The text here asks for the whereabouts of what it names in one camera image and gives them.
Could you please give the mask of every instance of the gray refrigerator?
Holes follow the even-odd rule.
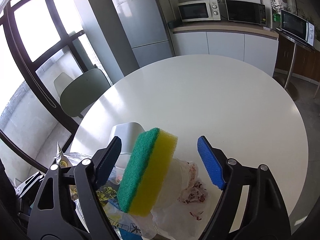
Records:
[[[156,0],[112,0],[139,67],[172,57]]]

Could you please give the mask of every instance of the baseboard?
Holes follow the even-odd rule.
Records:
[[[275,68],[275,72],[276,72],[276,73],[280,73],[280,74],[284,74],[284,75],[287,75],[287,74],[288,74],[288,72],[287,72],[286,70],[279,69],[279,68]],[[296,77],[296,78],[299,78],[299,79],[302,79],[302,80],[305,80],[305,81],[308,81],[308,82],[310,82],[310,83],[312,83],[312,84],[319,85],[319,82],[318,82],[318,81],[313,80],[313,79],[311,79],[311,78],[307,78],[307,77],[305,77],[305,76],[301,76],[301,75],[298,75],[298,74],[296,74],[296,73],[292,73],[292,76],[293,76],[293,77]]]

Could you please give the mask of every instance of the high table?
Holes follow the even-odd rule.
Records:
[[[81,122],[71,152],[93,155],[108,144],[116,124],[138,122],[179,137],[174,157],[195,162],[213,194],[214,186],[197,152],[205,135],[212,147],[242,165],[269,166],[288,214],[300,196],[308,166],[308,141],[300,113],[269,75],[236,59],[213,55],[172,57],[121,79],[94,103]],[[232,229],[240,226],[248,188],[244,187]],[[208,221],[201,221],[204,228]]]
[[[305,41],[300,40],[299,38],[295,37],[294,35],[292,35],[288,32],[285,32],[284,30],[281,30],[279,28],[276,28],[276,30],[281,36],[285,37],[287,40],[294,43],[291,64],[290,64],[290,68],[289,68],[286,79],[283,80],[282,78],[275,77],[275,80],[283,86],[283,88],[288,92],[288,94],[290,95],[292,100],[295,101],[298,99],[298,91],[297,91],[296,87],[294,86],[294,84],[292,84],[290,82],[290,79],[291,79],[293,69],[294,69],[294,64],[296,61],[297,46],[300,46],[307,51],[314,50],[314,47],[311,46],[310,44],[306,43]]]

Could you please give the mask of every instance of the white container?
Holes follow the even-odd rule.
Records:
[[[143,133],[144,131],[145,130],[142,128],[142,126],[136,122],[118,124],[111,129],[108,144],[112,141],[114,136],[118,136],[121,139],[122,143],[121,153],[115,165],[117,168],[125,169],[127,167],[138,135]]]

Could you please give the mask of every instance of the microwave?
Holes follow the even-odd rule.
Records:
[[[226,0],[229,21],[267,25],[266,7],[260,3]]]
[[[178,8],[183,22],[221,20],[217,0],[178,3]]]
[[[315,27],[299,16],[285,10],[281,10],[281,29],[297,36],[313,46]]]

